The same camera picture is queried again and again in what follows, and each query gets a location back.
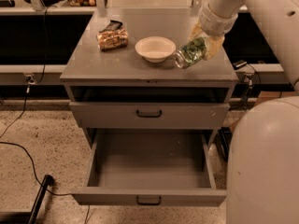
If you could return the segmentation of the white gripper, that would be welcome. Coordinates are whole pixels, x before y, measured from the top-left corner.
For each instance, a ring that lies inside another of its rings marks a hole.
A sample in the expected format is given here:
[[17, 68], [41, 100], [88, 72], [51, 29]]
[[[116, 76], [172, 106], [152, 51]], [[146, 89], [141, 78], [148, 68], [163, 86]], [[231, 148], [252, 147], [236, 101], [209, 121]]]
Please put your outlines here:
[[204, 60], [210, 60], [221, 49], [224, 42], [224, 35], [231, 31], [238, 15], [230, 18], [222, 18], [216, 15], [205, 3], [199, 11], [199, 23], [196, 23], [189, 36], [189, 40], [193, 41], [198, 38], [203, 32], [209, 35], [206, 38], [206, 53]]

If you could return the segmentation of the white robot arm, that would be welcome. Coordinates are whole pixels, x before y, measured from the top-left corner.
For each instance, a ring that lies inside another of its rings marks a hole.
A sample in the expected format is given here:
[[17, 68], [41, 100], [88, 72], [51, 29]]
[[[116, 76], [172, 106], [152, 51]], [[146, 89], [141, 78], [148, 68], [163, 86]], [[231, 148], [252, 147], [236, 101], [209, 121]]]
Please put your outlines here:
[[[192, 35], [224, 35], [245, 6], [298, 88], [298, 0], [208, 0]], [[227, 170], [226, 224], [299, 224], [299, 97], [254, 106], [237, 123]]]

